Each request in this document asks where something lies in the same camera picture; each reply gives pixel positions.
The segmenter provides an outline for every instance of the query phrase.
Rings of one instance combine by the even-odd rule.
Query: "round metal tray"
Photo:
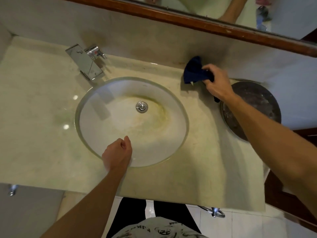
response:
[[[265,87],[252,81],[241,81],[233,84],[232,89],[252,107],[256,108],[270,119],[281,123],[281,110],[278,103],[275,97]],[[220,113],[232,132],[241,139],[248,141],[247,136],[244,134],[240,124],[238,123],[238,120],[234,117],[228,106],[222,101],[220,103]]]

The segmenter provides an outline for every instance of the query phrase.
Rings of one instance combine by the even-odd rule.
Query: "wooden mirror frame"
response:
[[[166,22],[181,27],[208,32],[241,41],[273,47],[305,56],[317,57],[317,46],[297,39],[273,33],[260,32],[240,25],[199,17],[181,11],[170,11],[164,7],[136,3],[133,0],[67,0],[88,6],[121,12],[124,14]]]

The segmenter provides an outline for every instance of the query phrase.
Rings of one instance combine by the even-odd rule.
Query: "black pants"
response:
[[[118,231],[128,225],[137,224],[145,220],[145,208],[145,200],[122,198],[107,238],[113,237]],[[201,233],[185,204],[154,201],[154,211],[156,217],[161,216],[182,223],[194,231]]]

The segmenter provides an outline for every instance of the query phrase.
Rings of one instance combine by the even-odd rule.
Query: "sink rim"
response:
[[[82,97],[82,99],[80,100],[80,102],[78,103],[77,105],[77,108],[76,108],[76,111],[75,111],[75,117],[74,117],[74,124],[75,124],[75,129],[76,129],[76,132],[81,140],[81,142],[85,145],[85,147],[91,152],[93,153],[96,157],[98,157],[99,159],[101,159],[101,156],[99,156],[86,142],[86,140],[84,139],[82,133],[81,133],[81,129],[80,129],[80,125],[79,125],[79,120],[80,120],[80,115],[81,115],[81,111],[84,107],[84,105],[87,103],[87,101],[89,100],[89,98],[95,93],[95,91],[105,85],[108,85],[112,82],[115,82],[115,81],[121,81],[121,80],[134,80],[134,81],[140,81],[140,82],[144,82],[144,83],[147,83],[147,84],[150,84],[150,85],[153,85],[153,86],[156,86],[162,90],[164,90],[165,92],[167,92],[175,101],[176,103],[178,104],[178,106],[180,107],[182,113],[183,113],[183,116],[185,118],[185,122],[186,122],[186,133],[185,133],[185,136],[184,136],[184,139],[182,141],[182,143],[180,144],[180,146],[177,148],[177,150],[171,154],[170,156],[166,157],[164,160],[161,160],[155,164],[151,164],[151,165],[147,165],[147,166],[141,166],[141,167],[131,167],[131,166],[128,166],[128,168],[145,168],[145,167],[149,167],[149,166],[152,166],[152,165],[157,165],[157,164],[160,164],[166,160],[169,160],[169,158],[171,156],[173,156],[176,152],[179,151],[179,149],[183,146],[183,144],[185,143],[186,139],[187,139],[187,136],[188,136],[188,132],[189,132],[189,118],[188,118],[188,114],[186,112],[186,109],[184,107],[184,105],[182,104],[182,102],[176,97],[175,94],[172,93],[172,91],[170,91],[169,89],[167,89],[166,87],[164,87],[163,85],[161,84],[158,84],[156,82],[153,82],[151,80],[147,80],[147,79],[144,79],[144,78],[138,78],[138,77],[131,77],[131,76],[125,76],[125,77],[117,77],[117,78],[111,78],[111,79],[108,79],[106,81],[104,81],[101,85],[97,85],[95,87],[92,87],[91,89],[89,89],[85,95]]]

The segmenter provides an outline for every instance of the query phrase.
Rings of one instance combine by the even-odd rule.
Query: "forearm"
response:
[[[237,95],[225,103],[263,162],[317,216],[317,148]]]
[[[220,20],[236,23],[247,1],[248,0],[231,0]]]
[[[121,178],[122,172],[110,171],[88,195],[41,237],[101,237]]]

